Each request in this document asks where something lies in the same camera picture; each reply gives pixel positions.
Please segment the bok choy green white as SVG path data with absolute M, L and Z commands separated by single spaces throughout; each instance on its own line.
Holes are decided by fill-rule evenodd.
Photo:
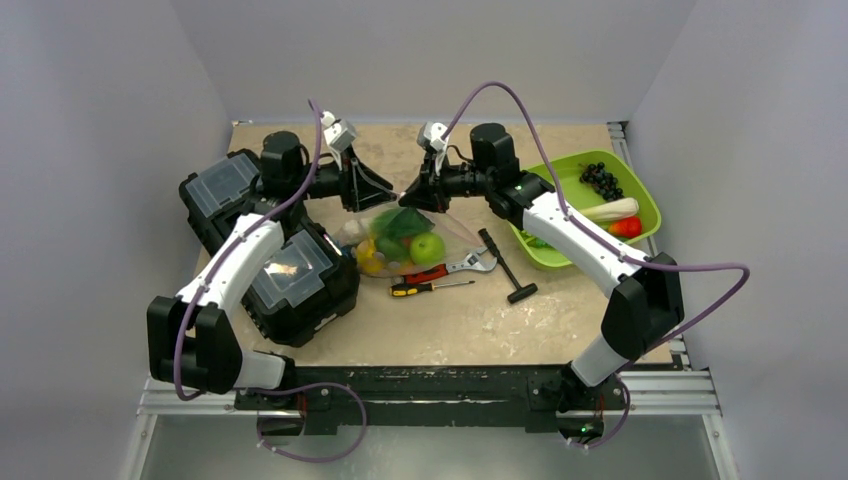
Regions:
M 435 223 L 415 208 L 389 207 L 371 216 L 348 220 L 336 233 L 344 246 L 357 246 L 372 239 L 387 261 L 409 259 L 409 244 L 416 236 L 431 232 Z

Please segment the yellow lemon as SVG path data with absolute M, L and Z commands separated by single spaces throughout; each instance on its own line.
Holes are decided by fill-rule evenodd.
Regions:
M 354 253 L 357 266 L 363 274 L 378 276 L 387 266 L 385 257 L 377 250 L 372 239 L 366 239 L 359 243 L 355 247 Z

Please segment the clear zip top bag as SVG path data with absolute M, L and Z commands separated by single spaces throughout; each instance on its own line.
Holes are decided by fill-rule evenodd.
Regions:
M 361 274 L 375 278 L 422 273 L 485 249 L 453 216 L 396 202 L 347 215 L 331 238 Z

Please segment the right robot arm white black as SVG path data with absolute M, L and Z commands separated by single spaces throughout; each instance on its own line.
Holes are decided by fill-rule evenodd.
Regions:
M 446 126 L 426 123 L 417 138 L 425 151 L 421 169 L 399 202 L 444 213 L 453 197 L 481 196 L 497 217 L 540 238 L 595 282 L 608 299 L 600 332 L 561 381 L 564 399 L 584 407 L 599 396 L 600 383 L 683 320 L 675 261 L 666 254 L 648 257 L 562 201 L 548 180 L 520 167 L 503 125 L 477 125 L 470 140 L 471 161 L 452 166 Z

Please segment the green apple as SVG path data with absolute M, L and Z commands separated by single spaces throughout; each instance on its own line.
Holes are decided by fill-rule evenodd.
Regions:
M 443 238 L 434 232 L 416 235 L 409 245 L 409 256 L 416 265 L 434 265 L 443 261 L 446 246 Z

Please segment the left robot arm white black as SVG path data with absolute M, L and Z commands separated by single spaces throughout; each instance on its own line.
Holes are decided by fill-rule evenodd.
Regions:
M 254 389 L 272 408 L 289 407 L 298 395 L 293 361 L 241 345 L 234 313 L 245 307 L 263 335 L 300 347 L 350 312 L 356 267 L 305 203 L 336 197 L 359 212 L 393 200 L 392 184 L 350 142 L 309 150 L 284 130 L 268 135 L 260 152 L 236 150 L 190 175 L 178 192 L 210 260 L 179 292 L 149 304 L 151 375 L 183 401 Z

